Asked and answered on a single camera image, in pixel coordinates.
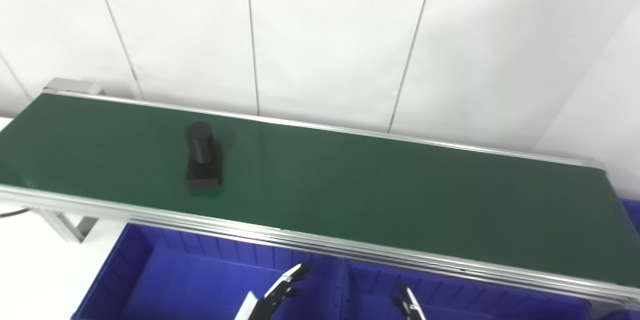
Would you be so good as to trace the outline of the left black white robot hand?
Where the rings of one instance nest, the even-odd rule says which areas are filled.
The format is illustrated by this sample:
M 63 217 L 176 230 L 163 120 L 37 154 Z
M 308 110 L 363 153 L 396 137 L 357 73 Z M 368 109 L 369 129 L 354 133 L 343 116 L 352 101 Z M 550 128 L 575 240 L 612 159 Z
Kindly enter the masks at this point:
M 270 320 L 286 298 L 299 297 L 302 294 L 302 290 L 293 285 L 304 280 L 312 269 L 313 264 L 310 262 L 293 266 L 279 276 L 260 298 L 249 291 L 234 319 Z

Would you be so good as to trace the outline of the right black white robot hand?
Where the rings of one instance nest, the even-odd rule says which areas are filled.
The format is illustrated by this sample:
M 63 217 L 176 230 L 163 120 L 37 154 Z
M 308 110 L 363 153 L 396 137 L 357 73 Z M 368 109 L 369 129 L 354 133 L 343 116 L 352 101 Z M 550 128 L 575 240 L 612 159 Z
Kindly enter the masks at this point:
M 426 320 L 425 314 L 413 291 L 403 282 L 394 284 L 400 297 L 393 297 L 391 302 L 400 311 L 405 320 Z

